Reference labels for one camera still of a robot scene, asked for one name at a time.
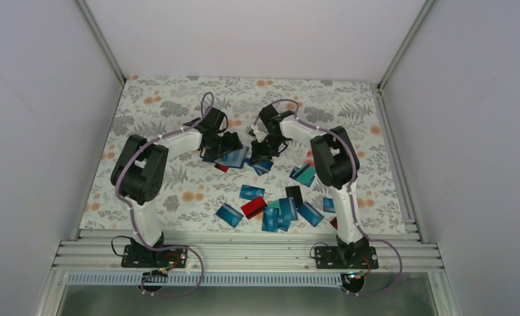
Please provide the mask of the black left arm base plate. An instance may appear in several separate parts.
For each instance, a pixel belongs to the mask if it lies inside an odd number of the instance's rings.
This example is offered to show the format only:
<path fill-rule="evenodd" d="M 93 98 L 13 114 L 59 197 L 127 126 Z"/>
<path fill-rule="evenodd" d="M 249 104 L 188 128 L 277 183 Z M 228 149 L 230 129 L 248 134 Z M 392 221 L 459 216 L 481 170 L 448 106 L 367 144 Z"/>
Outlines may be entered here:
<path fill-rule="evenodd" d="M 141 244 L 126 245 L 120 263 L 123 268 L 184 268 L 188 251 L 182 248 L 151 251 Z"/>

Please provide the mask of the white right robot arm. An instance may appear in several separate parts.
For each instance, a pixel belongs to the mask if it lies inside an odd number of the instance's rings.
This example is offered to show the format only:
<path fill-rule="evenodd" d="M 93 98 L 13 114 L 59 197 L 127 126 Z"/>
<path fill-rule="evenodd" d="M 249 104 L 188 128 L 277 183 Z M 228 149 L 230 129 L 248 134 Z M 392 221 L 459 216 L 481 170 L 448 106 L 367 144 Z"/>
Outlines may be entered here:
<path fill-rule="evenodd" d="M 359 162 L 346 130 L 341 126 L 333 129 L 315 126 L 292 111 L 279 113 L 273 105 L 263 107 L 255 120 L 261 121 L 267 135 L 261 138 L 253 125 L 255 139 L 249 159 L 253 164 L 278 157 L 280 147 L 287 141 L 295 140 L 310 147 L 316 174 L 329 188 L 336 207 L 338 261 L 346 268 L 355 267 L 363 259 L 362 250 L 369 242 L 357 219 L 355 190 Z"/>

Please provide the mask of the blue denim card holder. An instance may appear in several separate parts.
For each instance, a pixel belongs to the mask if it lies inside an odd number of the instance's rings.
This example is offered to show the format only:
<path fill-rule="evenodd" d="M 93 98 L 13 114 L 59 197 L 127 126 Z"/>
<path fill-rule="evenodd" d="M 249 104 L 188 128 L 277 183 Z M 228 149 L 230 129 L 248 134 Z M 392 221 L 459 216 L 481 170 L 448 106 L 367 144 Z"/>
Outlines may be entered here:
<path fill-rule="evenodd" d="M 222 158 L 213 161 L 214 163 L 235 169 L 242 169 L 246 160 L 247 153 L 249 151 L 248 146 L 244 146 L 243 148 L 233 151 L 231 153 L 227 153 Z"/>

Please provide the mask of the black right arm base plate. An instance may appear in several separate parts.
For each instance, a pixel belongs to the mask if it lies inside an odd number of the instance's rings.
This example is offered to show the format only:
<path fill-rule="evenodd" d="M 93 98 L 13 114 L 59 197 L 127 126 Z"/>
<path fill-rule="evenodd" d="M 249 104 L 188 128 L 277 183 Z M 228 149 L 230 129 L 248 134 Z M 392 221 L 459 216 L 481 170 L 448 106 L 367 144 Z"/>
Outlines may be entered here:
<path fill-rule="evenodd" d="M 340 253 L 337 246 L 315 246 L 313 254 L 316 268 L 321 270 L 336 269 L 378 269 L 376 249 L 368 247 L 354 255 Z"/>

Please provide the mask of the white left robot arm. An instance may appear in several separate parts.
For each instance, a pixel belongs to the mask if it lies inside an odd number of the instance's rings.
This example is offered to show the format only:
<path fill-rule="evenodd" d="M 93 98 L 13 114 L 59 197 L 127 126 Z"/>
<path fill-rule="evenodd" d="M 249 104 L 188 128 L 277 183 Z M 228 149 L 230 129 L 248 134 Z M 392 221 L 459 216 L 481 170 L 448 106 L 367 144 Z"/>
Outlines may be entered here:
<path fill-rule="evenodd" d="M 198 151 L 208 163 L 243 148 L 239 136 L 222 128 L 224 112 L 210 108 L 202 117 L 186 122 L 178 130 L 147 139 L 131 135 L 111 175 L 116 197 L 128 207 L 133 241 L 140 246 L 138 258 L 154 267 L 164 258 L 160 245 L 155 198 L 163 187 L 167 163 L 184 153 Z"/>

